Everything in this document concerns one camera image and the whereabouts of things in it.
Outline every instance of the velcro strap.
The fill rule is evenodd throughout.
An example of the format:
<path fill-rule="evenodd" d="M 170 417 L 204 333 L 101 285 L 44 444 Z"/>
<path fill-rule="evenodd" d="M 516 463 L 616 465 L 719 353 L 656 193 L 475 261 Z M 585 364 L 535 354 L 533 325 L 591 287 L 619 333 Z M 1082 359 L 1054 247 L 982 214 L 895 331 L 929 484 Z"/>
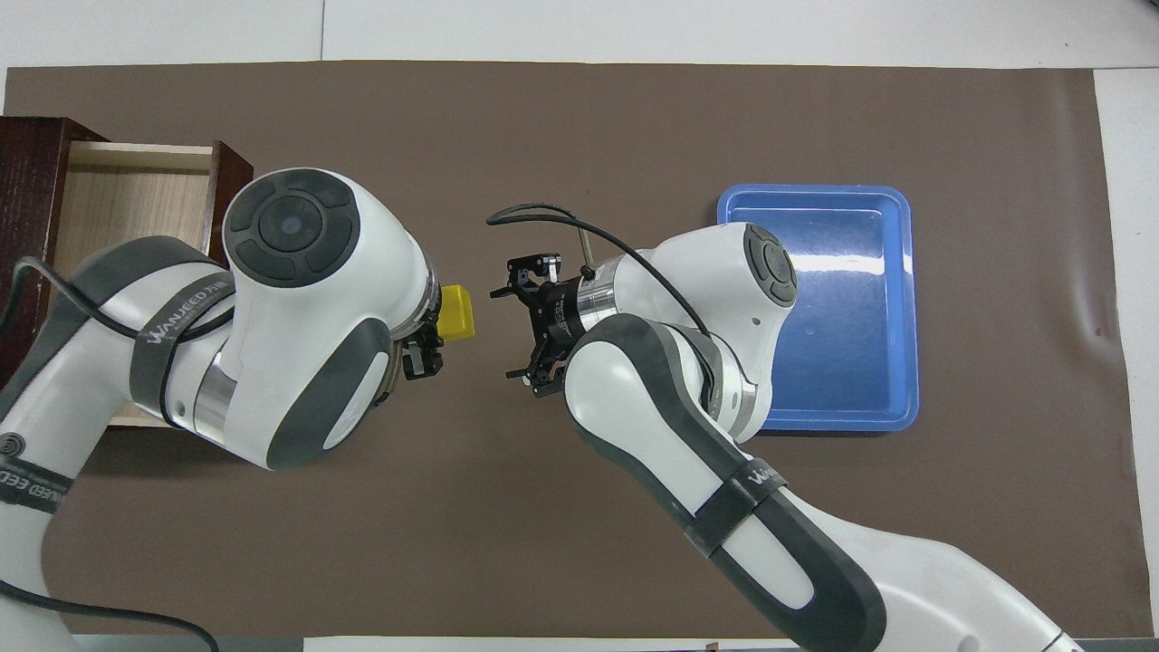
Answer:
<path fill-rule="evenodd" d="M 0 455 L 0 503 L 54 514 L 72 488 L 72 478 L 31 462 Z"/>
<path fill-rule="evenodd" d="M 764 460 L 750 460 L 697 510 L 684 535 L 701 555 L 712 557 L 758 505 L 785 485 L 785 478 Z"/>
<path fill-rule="evenodd" d="M 133 403 L 170 426 L 181 427 L 173 423 L 165 409 L 165 389 L 169 384 L 177 338 L 232 293 L 233 274 L 228 271 L 210 273 L 185 285 L 145 323 L 133 345 L 133 359 L 129 367 L 129 391 Z"/>

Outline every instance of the dark brown wooden box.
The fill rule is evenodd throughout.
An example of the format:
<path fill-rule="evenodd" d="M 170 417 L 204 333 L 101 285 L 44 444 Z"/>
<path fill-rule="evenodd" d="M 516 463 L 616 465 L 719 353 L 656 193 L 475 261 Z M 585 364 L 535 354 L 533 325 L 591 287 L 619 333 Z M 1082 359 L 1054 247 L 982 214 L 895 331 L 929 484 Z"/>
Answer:
<path fill-rule="evenodd" d="M 89 254 L 152 234 L 177 236 L 226 263 L 221 220 L 254 167 L 212 146 L 109 142 L 63 117 L 0 116 L 0 296 L 21 256 L 44 258 L 66 278 Z M 51 285 L 37 274 L 0 347 L 7 383 L 44 320 Z M 161 426 L 132 409 L 114 426 Z"/>

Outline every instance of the robotic arm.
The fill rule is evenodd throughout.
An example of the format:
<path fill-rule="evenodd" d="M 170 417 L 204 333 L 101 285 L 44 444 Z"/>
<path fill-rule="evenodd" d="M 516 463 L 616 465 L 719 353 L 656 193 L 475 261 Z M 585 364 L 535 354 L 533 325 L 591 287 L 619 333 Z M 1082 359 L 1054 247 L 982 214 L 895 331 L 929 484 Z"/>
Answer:
<path fill-rule="evenodd" d="M 537 396 L 562 387 L 581 437 L 644 485 L 761 614 L 812 652 L 1080 650 L 960 550 L 825 514 L 737 447 L 768 412 L 777 336 L 796 298 L 775 236 L 734 222 L 639 255 L 702 314 L 707 335 L 634 257 L 542 284 L 532 276 L 548 276 L 544 261 L 557 271 L 557 255 L 515 258 L 493 295 L 529 306 L 538 346 L 509 376 Z"/>
<path fill-rule="evenodd" d="M 45 528 L 127 403 L 277 470 L 342 442 L 400 369 L 440 368 L 435 272 L 353 181 L 265 175 L 234 198 L 224 230 L 236 273 L 173 237 L 144 237 L 73 276 L 99 313 L 54 300 L 0 393 L 0 579 L 45 593 Z M 0 650 L 75 649 L 56 613 L 0 596 Z"/>

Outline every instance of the cable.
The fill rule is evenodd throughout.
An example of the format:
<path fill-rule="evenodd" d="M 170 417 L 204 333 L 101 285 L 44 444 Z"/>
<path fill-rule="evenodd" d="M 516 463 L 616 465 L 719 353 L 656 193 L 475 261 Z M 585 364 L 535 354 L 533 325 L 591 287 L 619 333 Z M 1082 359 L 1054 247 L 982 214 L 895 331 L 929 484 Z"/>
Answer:
<path fill-rule="evenodd" d="M 213 635 L 205 631 L 201 627 L 190 623 L 188 621 L 182 621 L 181 618 L 174 618 L 173 616 L 162 616 L 160 614 L 150 614 L 148 611 L 136 611 L 133 609 L 115 609 L 111 607 L 96 607 L 93 605 L 80 605 L 78 602 L 68 602 L 65 600 L 57 600 L 56 598 L 48 598 L 45 595 L 39 595 L 22 588 L 12 586 L 10 584 L 0 580 L 0 595 L 10 598 L 17 602 L 29 605 L 31 607 L 39 607 L 41 609 L 51 609 L 53 611 L 60 611 L 63 614 L 74 614 L 78 616 L 93 616 L 96 618 L 124 618 L 129 621 L 140 621 L 145 623 L 155 623 L 160 625 L 168 625 L 178 629 L 183 629 L 197 638 L 201 638 L 210 646 L 212 652 L 221 652 L 221 647 L 218 646 L 218 642 L 213 638 Z"/>
<path fill-rule="evenodd" d="M 556 211 L 560 214 L 544 214 L 544 213 L 515 214 L 515 213 L 518 213 L 520 211 L 533 210 L 533 208 Z M 653 266 L 653 264 L 650 262 L 648 262 L 647 259 L 644 259 L 644 256 L 640 255 L 639 251 L 636 251 L 635 249 L 633 249 L 632 247 L 629 247 L 626 242 L 624 242 L 624 240 L 620 240 L 615 235 L 612 235 L 611 233 L 608 233 L 607 230 L 604 230 L 603 228 L 600 228 L 598 226 L 595 226 L 592 224 L 588 224 L 586 221 L 581 220 L 571 211 L 569 211 L 567 208 L 563 208 L 563 207 L 560 207 L 560 206 L 556 206 L 556 205 L 553 205 L 553 204 L 539 204 L 539 203 L 533 203 L 533 204 L 517 204 L 517 205 L 513 205 L 513 206 L 508 206 L 508 207 L 505 207 L 505 208 L 503 208 L 503 210 L 501 210 L 501 211 L 496 212 L 495 214 L 493 214 L 493 215 L 490 215 L 490 217 L 487 218 L 487 224 L 489 224 L 491 226 L 495 226 L 495 225 L 498 225 L 498 224 L 516 224 L 516 222 L 519 222 L 519 221 L 551 221 L 551 222 L 554 222 L 554 224 L 566 224 L 566 225 L 569 225 L 569 226 L 575 226 L 576 228 L 581 228 L 583 230 L 590 230 L 591 233 L 595 233 L 595 234 L 599 235 L 600 237 L 607 240 L 608 242 L 615 244 L 617 247 L 619 247 L 620 249 L 622 249 L 624 252 L 626 252 L 629 256 L 632 256 L 632 259 L 639 262 L 640 266 L 643 266 L 646 270 L 648 270 L 648 272 L 651 273 L 653 277 L 656 278 L 656 280 L 665 290 L 668 290 L 668 293 L 672 294 L 672 298 L 676 299 L 676 302 L 680 303 L 680 307 L 683 307 L 684 310 L 688 313 L 688 316 L 692 317 L 692 321 L 697 324 L 697 330 L 698 331 L 700 331 L 706 338 L 710 338 L 712 337 L 712 336 L 708 335 L 708 328 L 707 328 L 707 325 L 705 325 L 704 320 L 700 318 L 700 315 L 697 314 L 697 310 L 693 309 L 692 305 L 688 303 L 687 299 L 684 298 L 684 294 L 681 294 L 672 285 L 672 283 L 670 283 L 669 279 L 665 278 L 664 274 L 659 272 L 658 269 L 656 269 L 655 266 Z"/>
<path fill-rule="evenodd" d="M 61 295 L 71 300 L 73 305 L 79 307 L 85 314 L 92 316 L 104 325 L 105 329 L 114 331 L 118 336 L 137 339 L 140 331 L 129 328 L 129 325 L 117 321 L 109 314 L 101 310 L 101 306 L 96 305 L 92 299 L 86 296 L 80 290 L 76 288 L 75 285 L 61 278 L 60 274 L 57 273 L 57 270 L 52 269 L 51 264 L 32 256 L 21 257 L 13 266 L 12 292 L 8 294 L 8 302 L 5 305 L 3 313 L 0 314 L 0 336 L 3 335 L 15 317 L 16 307 L 20 305 L 20 298 L 24 290 L 23 279 L 28 276 L 29 271 L 34 269 L 39 271 L 41 274 L 48 278 L 50 283 L 56 285 Z M 202 336 L 221 328 L 221 325 L 227 323 L 231 318 L 233 318 L 232 307 L 205 323 L 197 325 L 196 329 L 185 331 L 180 338 L 177 338 L 177 343 L 187 343 L 189 340 L 201 338 Z"/>

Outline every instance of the blue plastic container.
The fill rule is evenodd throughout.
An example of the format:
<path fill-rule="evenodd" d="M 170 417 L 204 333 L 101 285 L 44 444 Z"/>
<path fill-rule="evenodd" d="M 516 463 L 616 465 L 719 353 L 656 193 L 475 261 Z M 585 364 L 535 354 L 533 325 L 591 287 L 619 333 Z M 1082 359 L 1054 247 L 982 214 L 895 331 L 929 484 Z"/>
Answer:
<path fill-rule="evenodd" d="M 875 185 L 734 185 L 717 221 L 771 230 L 797 272 L 773 362 L 774 431 L 883 433 L 918 416 L 910 204 Z"/>

